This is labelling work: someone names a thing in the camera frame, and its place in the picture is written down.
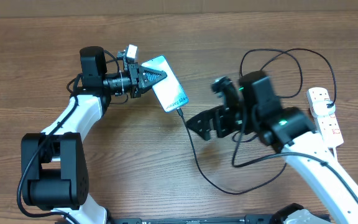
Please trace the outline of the cardboard backdrop wall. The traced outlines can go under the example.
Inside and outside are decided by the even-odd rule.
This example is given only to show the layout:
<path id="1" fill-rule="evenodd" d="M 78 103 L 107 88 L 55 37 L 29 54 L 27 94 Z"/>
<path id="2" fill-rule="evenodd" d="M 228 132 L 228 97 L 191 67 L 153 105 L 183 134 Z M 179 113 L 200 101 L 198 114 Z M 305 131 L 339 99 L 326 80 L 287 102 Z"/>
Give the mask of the cardboard backdrop wall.
<path id="1" fill-rule="evenodd" d="M 0 0 L 0 18 L 353 10 L 358 0 Z"/>

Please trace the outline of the white charger adapter plug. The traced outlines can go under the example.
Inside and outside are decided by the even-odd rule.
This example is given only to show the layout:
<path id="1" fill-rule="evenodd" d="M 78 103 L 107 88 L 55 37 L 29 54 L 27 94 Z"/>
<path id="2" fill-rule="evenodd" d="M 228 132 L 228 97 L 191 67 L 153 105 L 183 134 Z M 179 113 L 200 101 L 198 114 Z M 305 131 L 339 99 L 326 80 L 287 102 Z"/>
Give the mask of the white charger adapter plug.
<path id="1" fill-rule="evenodd" d="M 329 116 L 336 112 L 336 105 L 329 100 L 315 101 L 311 104 L 311 114 L 313 117 Z"/>

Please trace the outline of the white power strip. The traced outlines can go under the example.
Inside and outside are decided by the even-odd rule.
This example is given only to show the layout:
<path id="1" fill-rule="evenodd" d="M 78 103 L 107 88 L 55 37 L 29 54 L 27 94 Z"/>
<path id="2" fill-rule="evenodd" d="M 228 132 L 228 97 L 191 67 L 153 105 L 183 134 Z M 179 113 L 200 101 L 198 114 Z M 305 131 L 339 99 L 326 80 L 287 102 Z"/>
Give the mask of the white power strip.
<path id="1" fill-rule="evenodd" d="M 310 112 L 311 104 L 315 101 L 331 101 L 328 91 L 325 88 L 314 87 L 306 92 Z M 339 128 L 335 113 L 329 116 L 315 118 L 313 117 L 317 130 L 321 133 L 322 138 L 328 148 L 336 148 L 344 143 L 341 130 Z"/>

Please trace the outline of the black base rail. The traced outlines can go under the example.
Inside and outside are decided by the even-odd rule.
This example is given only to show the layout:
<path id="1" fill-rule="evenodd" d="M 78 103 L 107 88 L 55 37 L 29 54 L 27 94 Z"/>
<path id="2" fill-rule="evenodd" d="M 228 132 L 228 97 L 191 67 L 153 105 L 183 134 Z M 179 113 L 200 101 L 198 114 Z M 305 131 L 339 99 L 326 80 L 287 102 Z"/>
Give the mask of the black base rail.
<path id="1" fill-rule="evenodd" d="M 113 224 L 269 224 L 272 214 L 245 215 L 244 217 L 216 217 L 216 218 L 113 218 Z"/>

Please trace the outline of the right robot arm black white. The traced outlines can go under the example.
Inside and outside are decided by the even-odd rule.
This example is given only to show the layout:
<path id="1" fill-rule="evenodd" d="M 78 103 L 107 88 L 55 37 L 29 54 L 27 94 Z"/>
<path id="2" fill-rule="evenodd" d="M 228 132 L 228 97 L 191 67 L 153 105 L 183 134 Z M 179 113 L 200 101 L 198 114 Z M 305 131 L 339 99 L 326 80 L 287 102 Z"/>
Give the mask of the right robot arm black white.
<path id="1" fill-rule="evenodd" d="M 219 138 L 239 131 L 256 133 L 260 142 L 274 154 L 251 161 L 252 164 L 282 157 L 311 187 L 337 223 L 358 223 L 358 185 L 333 157 L 312 121 L 297 107 L 283 108 L 263 71 L 239 79 L 239 88 L 222 77 L 212 90 L 224 103 L 202 111 L 186 122 L 187 127 L 205 141 L 210 132 Z"/>

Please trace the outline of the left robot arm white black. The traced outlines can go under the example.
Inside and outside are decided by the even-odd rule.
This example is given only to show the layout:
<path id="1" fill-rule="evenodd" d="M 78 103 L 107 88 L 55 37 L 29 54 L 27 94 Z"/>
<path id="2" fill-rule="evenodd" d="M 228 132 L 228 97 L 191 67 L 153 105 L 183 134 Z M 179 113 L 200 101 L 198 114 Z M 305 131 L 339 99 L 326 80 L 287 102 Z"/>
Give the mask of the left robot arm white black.
<path id="1" fill-rule="evenodd" d="M 27 217 L 59 215 L 65 223 L 113 223 L 111 213 L 89 193 L 83 141 L 106 113 L 113 96 L 139 98 L 167 78 L 167 73 L 139 65 L 137 47 L 112 56 L 117 71 L 108 73 L 108 51 L 99 46 L 80 50 L 82 72 L 67 85 L 69 104 L 39 133 L 21 141 L 21 178 L 17 206 Z"/>

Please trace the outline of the Samsung Galaxy smartphone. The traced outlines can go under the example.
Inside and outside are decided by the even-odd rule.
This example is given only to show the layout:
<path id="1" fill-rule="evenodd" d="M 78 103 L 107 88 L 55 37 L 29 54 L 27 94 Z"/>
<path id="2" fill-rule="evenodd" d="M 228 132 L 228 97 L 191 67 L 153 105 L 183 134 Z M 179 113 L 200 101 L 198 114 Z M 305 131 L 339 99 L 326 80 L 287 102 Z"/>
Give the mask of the Samsung Galaxy smartphone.
<path id="1" fill-rule="evenodd" d="M 171 66 L 164 55 L 160 55 L 141 64 L 144 67 L 160 70 L 167 77 L 155 84 L 152 89 L 159 100 L 163 110 L 169 113 L 186 105 L 189 99 L 175 76 Z"/>

